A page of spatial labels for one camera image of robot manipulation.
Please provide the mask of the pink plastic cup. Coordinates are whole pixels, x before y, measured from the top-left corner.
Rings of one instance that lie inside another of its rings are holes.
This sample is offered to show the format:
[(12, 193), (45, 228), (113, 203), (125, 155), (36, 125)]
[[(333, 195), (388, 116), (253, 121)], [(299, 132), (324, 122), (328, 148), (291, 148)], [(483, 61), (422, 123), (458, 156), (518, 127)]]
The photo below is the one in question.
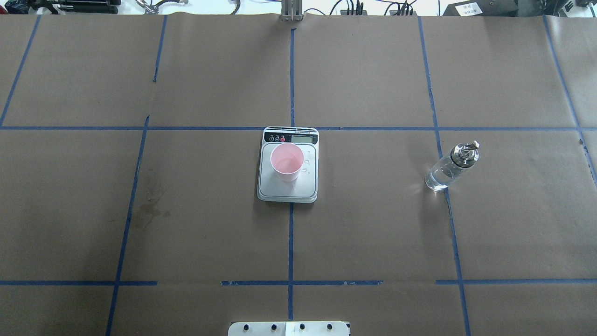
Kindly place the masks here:
[(270, 164), (275, 175), (284, 182), (293, 182), (298, 178), (304, 162), (304, 153), (294, 143), (276, 145), (270, 154)]

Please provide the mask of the clear glass sauce bottle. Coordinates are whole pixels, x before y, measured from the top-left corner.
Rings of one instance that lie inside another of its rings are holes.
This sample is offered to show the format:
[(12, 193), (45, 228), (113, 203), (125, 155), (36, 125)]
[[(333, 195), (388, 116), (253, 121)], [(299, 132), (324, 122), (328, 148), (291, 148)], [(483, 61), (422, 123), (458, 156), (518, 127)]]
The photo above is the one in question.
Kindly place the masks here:
[(480, 143), (459, 143), (439, 159), (425, 177), (426, 186), (440, 192), (469, 172), (479, 160)]

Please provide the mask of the silver digital kitchen scale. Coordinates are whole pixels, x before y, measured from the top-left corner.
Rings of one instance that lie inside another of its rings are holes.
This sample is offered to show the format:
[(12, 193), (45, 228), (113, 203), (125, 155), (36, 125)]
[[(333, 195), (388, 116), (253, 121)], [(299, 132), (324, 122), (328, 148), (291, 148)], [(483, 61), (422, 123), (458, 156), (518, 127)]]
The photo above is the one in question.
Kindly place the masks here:
[[(294, 143), (301, 147), (304, 162), (298, 178), (281, 181), (270, 164), (276, 145)], [(262, 201), (313, 203), (318, 195), (319, 132), (308, 127), (266, 127), (263, 130), (257, 179), (257, 196)]]

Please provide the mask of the black box white label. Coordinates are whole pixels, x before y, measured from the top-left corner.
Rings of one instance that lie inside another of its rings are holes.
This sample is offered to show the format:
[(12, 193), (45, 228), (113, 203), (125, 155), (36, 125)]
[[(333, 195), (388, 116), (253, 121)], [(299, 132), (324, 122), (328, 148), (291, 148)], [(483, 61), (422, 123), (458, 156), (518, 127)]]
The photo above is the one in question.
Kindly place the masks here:
[(517, 0), (463, 0), (449, 4), (442, 16), (517, 16)]

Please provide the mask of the aluminium frame post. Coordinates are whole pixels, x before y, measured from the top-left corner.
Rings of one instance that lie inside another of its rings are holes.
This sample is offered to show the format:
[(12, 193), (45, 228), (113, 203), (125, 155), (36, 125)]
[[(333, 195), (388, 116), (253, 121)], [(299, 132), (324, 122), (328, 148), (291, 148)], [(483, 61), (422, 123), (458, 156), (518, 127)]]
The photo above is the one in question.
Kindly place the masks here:
[(302, 0), (280, 0), (282, 22), (299, 22), (304, 19)]

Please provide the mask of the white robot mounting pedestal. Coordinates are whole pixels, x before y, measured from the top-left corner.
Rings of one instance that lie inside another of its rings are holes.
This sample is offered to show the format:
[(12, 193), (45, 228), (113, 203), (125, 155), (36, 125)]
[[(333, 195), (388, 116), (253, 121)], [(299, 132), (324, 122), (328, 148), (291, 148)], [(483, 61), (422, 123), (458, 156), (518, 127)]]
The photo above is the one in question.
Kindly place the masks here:
[(344, 321), (259, 321), (234, 322), (229, 336), (350, 336)]

